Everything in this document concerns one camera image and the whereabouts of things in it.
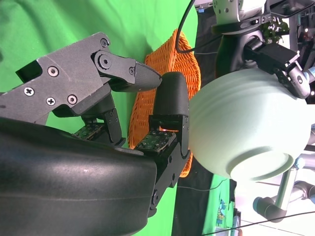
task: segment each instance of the green backdrop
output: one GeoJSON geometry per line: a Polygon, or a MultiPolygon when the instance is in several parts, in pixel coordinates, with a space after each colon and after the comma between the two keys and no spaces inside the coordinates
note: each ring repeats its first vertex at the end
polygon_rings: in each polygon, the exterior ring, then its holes
{"type": "MultiPolygon", "coordinates": [[[[112,53],[143,62],[178,27],[189,0],[0,0],[0,92],[21,84],[15,71],[32,60],[103,32],[112,53]]],[[[184,33],[194,46],[197,14],[193,9],[184,33]]],[[[127,137],[135,94],[113,93],[123,137],[127,137]]],[[[47,125],[68,132],[80,118],[49,115],[47,125]]],[[[176,189],[168,189],[157,213],[138,236],[171,234],[176,189]]]]}

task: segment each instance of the orange wicker basket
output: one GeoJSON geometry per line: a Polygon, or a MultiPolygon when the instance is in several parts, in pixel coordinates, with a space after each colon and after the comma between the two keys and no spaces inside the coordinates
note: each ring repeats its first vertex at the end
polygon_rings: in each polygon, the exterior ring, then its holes
{"type": "MultiPolygon", "coordinates": [[[[201,86],[200,69],[193,52],[187,54],[178,54],[175,49],[175,39],[177,30],[167,42],[165,42],[156,51],[146,56],[145,63],[156,70],[159,74],[170,71],[180,71],[186,78],[189,99],[192,98],[201,86]]],[[[182,50],[190,49],[191,46],[181,32],[179,46],[182,50]]],[[[137,93],[135,103],[133,105],[132,115],[129,125],[128,142],[130,148],[135,146],[149,132],[149,115],[153,112],[153,104],[156,90],[137,93]]],[[[185,165],[180,177],[186,177],[189,174],[192,162],[192,154],[185,165]]]]}

